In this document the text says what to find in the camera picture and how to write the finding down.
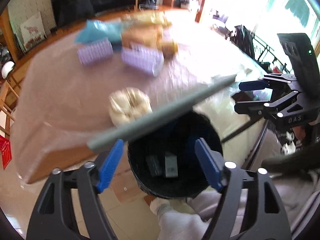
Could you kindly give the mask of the grey table edge guard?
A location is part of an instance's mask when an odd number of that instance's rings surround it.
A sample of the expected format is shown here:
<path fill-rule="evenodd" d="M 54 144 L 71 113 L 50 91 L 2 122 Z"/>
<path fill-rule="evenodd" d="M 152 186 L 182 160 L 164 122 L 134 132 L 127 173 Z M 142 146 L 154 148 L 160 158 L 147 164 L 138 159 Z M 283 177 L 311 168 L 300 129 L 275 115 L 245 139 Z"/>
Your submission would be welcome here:
<path fill-rule="evenodd" d="M 214 84 L 171 102 L 136 121 L 100 133 L 87 143 L 87 147 L 99 154 L 111 148 L 118 139 L 124 142 L 136 140 L 188 113 L 196 104 L 231 86 L 235 83 L 235 78 L 235 74 L 224 76 Z"/>

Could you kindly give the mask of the white helmet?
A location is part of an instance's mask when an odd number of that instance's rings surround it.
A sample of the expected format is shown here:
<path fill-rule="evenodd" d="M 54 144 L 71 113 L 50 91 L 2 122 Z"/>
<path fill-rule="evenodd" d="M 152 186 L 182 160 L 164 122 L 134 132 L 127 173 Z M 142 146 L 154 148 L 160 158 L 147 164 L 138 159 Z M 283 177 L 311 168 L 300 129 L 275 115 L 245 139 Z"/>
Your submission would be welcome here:
<path fill-rule="evenodd" d="M 10 72 L 14 69 L 15 63 L 13 61 L 6 62 L 1 69 L 3 79 L 6 79 Z"/>

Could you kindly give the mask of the brown cardboard box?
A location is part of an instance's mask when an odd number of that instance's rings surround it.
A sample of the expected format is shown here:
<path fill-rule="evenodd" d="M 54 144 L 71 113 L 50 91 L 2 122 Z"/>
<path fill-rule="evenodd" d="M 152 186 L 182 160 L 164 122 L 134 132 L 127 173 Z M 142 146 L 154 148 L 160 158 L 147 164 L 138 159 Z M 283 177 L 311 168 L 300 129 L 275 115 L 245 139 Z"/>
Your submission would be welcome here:
<path fill-rule="evenodd" d="M 134 26 L 121 32 L 122 46 L 126 48 L 133 48 L 133 44 L 157 48 L 157 43 L 162 37 L 163 27 L 161 25 Z"/>

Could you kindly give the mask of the dark wooden chair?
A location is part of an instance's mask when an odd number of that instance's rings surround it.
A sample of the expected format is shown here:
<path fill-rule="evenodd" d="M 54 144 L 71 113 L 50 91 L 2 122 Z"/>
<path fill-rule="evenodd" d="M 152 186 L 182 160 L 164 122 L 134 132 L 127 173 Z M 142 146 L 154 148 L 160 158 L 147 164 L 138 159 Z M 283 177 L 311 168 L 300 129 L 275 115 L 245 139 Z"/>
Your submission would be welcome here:
<path fill-rule="evenodd" d="M 235 26 L 225 35 L 225 39 L 230 40 L 268 74 L 290 74 L 287 64 L 276 57 L 274 49 L 244 25 Z"/>

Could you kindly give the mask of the yellow paper bag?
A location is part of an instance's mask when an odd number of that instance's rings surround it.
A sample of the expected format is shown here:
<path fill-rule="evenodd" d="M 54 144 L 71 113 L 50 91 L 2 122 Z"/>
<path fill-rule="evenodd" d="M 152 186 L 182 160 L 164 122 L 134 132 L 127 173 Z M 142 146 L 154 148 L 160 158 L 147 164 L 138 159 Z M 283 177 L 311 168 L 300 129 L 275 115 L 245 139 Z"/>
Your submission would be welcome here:
<path fill-rule="evenodd" d="M 172 26 L 172 23 L 167 19 L 163 11 L 140 11 L 132 14 L 126 14 L 121 17 L 121 20 L 130 23 L 133 26 L 151 26 L 159 25 L 163 28 Z"/>

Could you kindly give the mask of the purple hair roller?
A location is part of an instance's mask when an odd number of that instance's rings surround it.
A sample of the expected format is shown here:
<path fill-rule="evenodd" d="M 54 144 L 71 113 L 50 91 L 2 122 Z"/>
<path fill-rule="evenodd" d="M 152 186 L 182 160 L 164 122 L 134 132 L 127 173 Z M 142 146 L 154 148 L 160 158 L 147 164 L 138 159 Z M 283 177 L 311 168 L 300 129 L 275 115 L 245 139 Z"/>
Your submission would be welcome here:
<path fill-rule="evenodd" d="M 95 41 L 78 49 L 78 58 L 82 65 L 89 66 L 113 56 L 112 44 L 108 38 Z"/>
<path fill-rule="evenodd" d="M 144 46 L 140 46 L 138 49 L 123 48 L 121 59 L 128 66 L 152 76 L 158 76 L 164 66 L 163 53 Z"/>

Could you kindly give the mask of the black trash bin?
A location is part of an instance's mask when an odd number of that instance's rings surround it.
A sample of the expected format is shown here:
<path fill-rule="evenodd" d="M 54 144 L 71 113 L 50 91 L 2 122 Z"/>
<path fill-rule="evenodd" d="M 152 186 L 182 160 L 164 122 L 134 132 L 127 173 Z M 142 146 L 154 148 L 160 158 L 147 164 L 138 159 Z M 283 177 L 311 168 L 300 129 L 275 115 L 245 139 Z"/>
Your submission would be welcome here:
<path fill-rule="evenodd" d="M 210 119 L 191 111 L 129 142 L 127 155 L 139 188 L 163 199 L 194 198 L 204 191 L 209 184 L 195 154 L 200 138 L 211 150 L 223 152 Z"/>

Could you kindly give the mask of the orange labelled cream jar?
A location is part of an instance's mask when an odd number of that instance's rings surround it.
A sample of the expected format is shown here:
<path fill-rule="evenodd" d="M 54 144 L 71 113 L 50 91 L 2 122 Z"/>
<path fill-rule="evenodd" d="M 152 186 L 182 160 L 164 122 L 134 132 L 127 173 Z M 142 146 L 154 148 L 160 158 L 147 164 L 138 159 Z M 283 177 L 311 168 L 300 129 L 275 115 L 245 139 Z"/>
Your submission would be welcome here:
<path fill-rule="evenodd" d="M 178 52 L 178 44 L 173 40 L 159 42 L 158 48 L 163 52 L 165 57 L 174 56 Z"/>

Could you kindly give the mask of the blue plastic bag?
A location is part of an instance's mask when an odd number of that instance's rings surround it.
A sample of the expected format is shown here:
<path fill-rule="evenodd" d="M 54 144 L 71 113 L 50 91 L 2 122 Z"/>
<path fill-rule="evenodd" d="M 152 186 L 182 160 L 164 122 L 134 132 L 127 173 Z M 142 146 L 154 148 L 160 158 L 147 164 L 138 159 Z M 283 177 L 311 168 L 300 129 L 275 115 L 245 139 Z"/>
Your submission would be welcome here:
<path fill-rule="evenodd" d="M 80 30 L 74 42 L 78 44 L 89 44 L 108 39 L 112 45 L 121 43 L 121 32 L 127 26 L 121 21 L 92 21 L 87 20 L 86 25 Z"/>

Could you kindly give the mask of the red plastic basket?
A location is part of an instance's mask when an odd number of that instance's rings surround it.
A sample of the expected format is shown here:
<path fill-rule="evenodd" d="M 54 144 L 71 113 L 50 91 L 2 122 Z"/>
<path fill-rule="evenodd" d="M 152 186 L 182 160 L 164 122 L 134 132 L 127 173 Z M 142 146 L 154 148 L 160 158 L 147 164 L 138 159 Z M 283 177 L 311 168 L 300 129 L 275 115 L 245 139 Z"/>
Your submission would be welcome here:
<path fill-rule="evenodd" d="M 10 140 L 1 136 L 0 137 L 0 147 L 1 147 L 2 166 L 3 166 L 3 169 L 6 169 L 7 165 L 12 160 Z"/>

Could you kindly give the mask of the giraffe picture frame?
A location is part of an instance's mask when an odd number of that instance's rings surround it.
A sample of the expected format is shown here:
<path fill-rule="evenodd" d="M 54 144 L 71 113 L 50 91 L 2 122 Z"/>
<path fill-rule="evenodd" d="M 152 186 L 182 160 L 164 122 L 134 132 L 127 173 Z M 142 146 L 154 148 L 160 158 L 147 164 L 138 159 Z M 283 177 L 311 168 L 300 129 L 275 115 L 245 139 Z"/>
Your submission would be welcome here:
<path fill-rule="evenodd" d="M 22 23 L 20 29 L 24 52 L 28 52 L 47 38 L 39 11 Z"/>

